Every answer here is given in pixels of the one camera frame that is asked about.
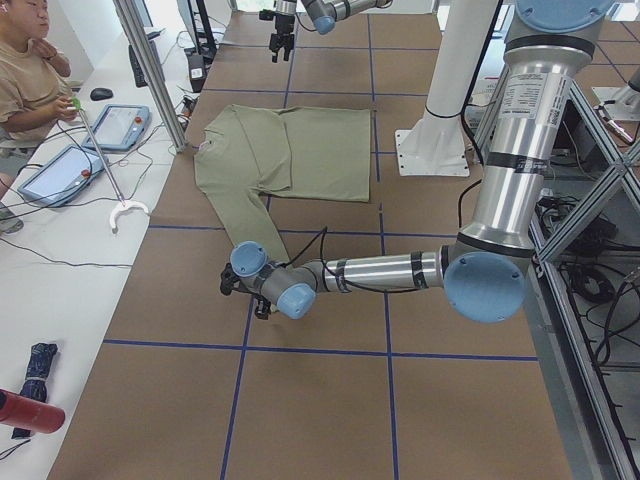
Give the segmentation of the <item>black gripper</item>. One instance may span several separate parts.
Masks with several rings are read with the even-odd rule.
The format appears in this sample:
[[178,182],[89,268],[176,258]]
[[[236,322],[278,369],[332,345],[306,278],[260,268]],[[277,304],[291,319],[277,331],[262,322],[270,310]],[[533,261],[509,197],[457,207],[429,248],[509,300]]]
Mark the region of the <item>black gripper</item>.
[[254,302],[254,316],[256,318],[268,318],[271,315],[271,302],[269,300],[260,295],[255,295]]
[[284,50],[284,61],[289,61],[290,53],[294,49],[295,17],[280,13],[274,14],[276,31],[271,34],[269,49],[272,52],[272,62],[278,62],[279,51]]

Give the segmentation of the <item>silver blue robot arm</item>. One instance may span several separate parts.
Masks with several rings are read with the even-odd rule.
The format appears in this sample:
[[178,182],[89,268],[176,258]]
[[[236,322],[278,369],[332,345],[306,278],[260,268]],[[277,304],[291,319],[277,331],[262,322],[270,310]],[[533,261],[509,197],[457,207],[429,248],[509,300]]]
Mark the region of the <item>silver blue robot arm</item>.
[[471,221],[454,244],[359,259],[318,259],[297,268],[258,243],[236,246],[224,273],[233,289],[298,319],[323,292],[409,293],[440,287],[463,316],[484,323],[513,316],[525,297],[534,253],[528,227],[575,75],[593,57],[607,1],[519,1],[504,59],[506,86]]
[[[273,2],[271,10],[264,9],[259,12],[259,19],[263,21],[273,21],[275,31],[269,40],[269,50],[272,54],[272,62],[277,63],[279,53],[283,53],[283,60],[288,61],[295,48],[295,23],[297,19],[296,0],[277,0]],[[378,8],[388,8],[392,1],[383,0],[343,0],[343,1],[322,1],[303,0],[302,5],[309,16],[314,30],[320,35],[330,33],[335,25],[353,15],[363,11]]]

